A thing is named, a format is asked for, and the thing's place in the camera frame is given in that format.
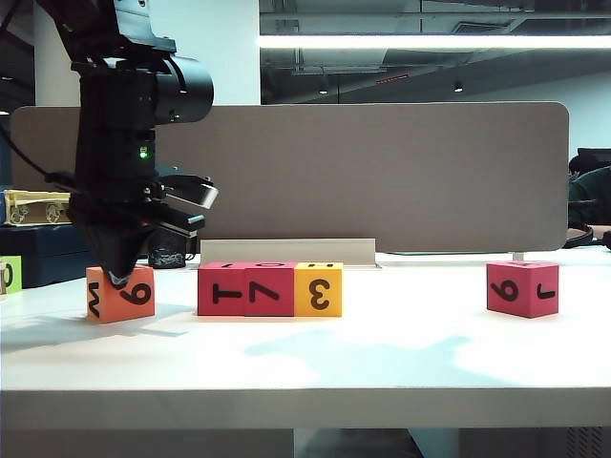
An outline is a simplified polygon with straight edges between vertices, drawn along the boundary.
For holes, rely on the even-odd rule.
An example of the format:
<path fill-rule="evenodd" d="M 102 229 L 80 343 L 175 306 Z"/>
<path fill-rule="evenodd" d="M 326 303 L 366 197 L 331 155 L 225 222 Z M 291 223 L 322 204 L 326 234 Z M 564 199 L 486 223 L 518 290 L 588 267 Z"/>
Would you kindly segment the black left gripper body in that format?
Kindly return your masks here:
<path fill-rule="evenodd" d="M 202 212 L 189 214 L 170 205 L 178 200 L 206 208 L 206 180 L 197 176 L 160 176 L 71 195 L 68 216 L 74 223 L 153 226 L 192 238 L 205 225 Z"/>

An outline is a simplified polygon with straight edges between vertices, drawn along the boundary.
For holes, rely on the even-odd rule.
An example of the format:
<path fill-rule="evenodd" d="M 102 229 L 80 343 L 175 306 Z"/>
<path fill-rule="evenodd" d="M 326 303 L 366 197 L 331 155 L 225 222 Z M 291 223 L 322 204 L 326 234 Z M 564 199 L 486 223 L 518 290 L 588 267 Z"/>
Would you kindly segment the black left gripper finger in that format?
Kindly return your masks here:
<path fill-rule="evenodd" d="M 155 232 L 153 226 L 124 226 L 118 223 L 77 223 L 88 246 L 113 287 L 125 287 L 137 258 Z"/>

